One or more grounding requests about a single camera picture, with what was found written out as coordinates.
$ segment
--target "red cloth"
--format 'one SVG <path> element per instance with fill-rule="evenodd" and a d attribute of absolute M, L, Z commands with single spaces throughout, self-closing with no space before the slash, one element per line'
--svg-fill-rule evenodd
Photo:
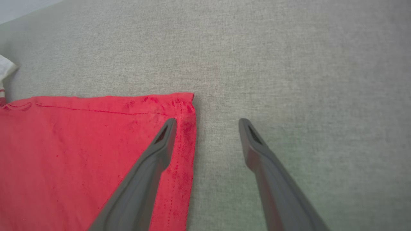
<path fill-rule="evenodd" d="M 193 96 L 34 97 L 0 108 L 0 229 L 86 230 L 165 121 L 175 118 L 173 156 L 150 230 L 185 230 Z"/>

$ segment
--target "gray background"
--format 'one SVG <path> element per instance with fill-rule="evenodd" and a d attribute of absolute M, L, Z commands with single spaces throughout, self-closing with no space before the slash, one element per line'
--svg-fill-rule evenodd
<path fill-rule="evenodd" d="M 411 227 L 411 2 L 63 1 L 0 25 L 9 101 L 194 92 L 189 231 L 264 230 L 249 118 L 332 230 Z"/>

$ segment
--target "red and white striped cloth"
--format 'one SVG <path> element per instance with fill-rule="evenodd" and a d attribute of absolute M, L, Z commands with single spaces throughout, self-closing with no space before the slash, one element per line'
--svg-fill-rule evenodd
<path fill-rule="evenodd" d="M 17 66 L 12 61 L 0 55 L 0 107 L 6 105 L 3 80 L 15 70 L 17 70 Z"/>

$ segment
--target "red towel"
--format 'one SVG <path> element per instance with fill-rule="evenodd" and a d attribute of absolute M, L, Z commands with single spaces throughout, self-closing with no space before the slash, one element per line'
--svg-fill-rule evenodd
<path fill-rule="evenodd" d="M 150 230 L 185 230 L 193 96 L 33 97 L 0 108 L 0 229 L 86 230 L 165 121 L 175 118 L 173 156 Z"/>

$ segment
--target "gray fabric surface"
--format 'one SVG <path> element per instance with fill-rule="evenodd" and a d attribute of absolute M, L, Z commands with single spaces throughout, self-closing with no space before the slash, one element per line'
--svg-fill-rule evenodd
<path fill-rule="evenodd" d="M 9 100 L 194 92 L 187 227 L 264 230 L 249 118 L 332 230 L 411 227 L 411 2 L 63 1 L 0 25 Z"/>

